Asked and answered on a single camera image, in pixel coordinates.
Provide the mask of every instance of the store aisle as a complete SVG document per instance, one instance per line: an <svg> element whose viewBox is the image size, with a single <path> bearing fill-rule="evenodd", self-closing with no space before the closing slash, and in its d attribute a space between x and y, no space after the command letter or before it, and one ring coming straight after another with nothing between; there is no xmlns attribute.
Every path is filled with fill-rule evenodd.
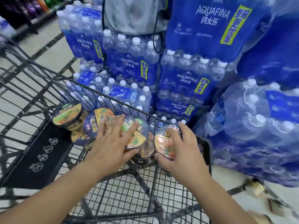
<svg viewBox="0 0 299 224"><path fill-rule="evenodd" d="M28 38L22 41L20 43L20 47L24 49L29 56L32 56L38 64L47 67L50 70L60 72L66 67L67 69L65 69L64 72L64 75L66 76L71 76L73 72L76 72L79 69L79 60L74 58L65 37L63 37L58 27L57 19L52 20L47 25L40 28L38 35L30 35ZM0 59L0 65L1 67L8 68L10 63L4 59ZM65 167L61 169L62 173L66 171L67 168ZM213 178L226 190L230 190L242 185L244 180L247 178L247 176L244 174L218 166L213 166L212 173ZM279 196L282 198L284 195L288 195L288 192L299 192L297 189L290 191L285 187L279 188L279 192L281 194ZM263 200L255 199L249 196L246 192L235 195L233 198L246 210L253 210L258 213L263 212L264 214L267 214L273 218L275 223L283 223L284 219L277 218L267 211ZM299 211L299 204L293 203L292 205L295 206L295 210Z"/></svg>

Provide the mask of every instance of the shopping cart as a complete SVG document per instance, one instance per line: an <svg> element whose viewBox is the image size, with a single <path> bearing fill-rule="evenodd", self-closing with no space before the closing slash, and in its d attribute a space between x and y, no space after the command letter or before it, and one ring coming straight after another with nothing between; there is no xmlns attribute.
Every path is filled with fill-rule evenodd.
<svg viewBox="0 0 299 224"><path fill-rule="evenodd" d="M0 56L1 63L11 64L0 73L0 211L5 211L79 164L88 151L74 146L71 133L51 122L61 101L74 99L67 81L78 85L63 75L66 68L59 73L47 69L12 41L2 45ZM111 109L123 112L121 105ZM129 106L132 110L154 118L155 127L156 120L163 121ZM197 141L211 172L211 144ZM211 223L192 194L155 160L148 166L129 161L100 180L64 222Z"/></svg>

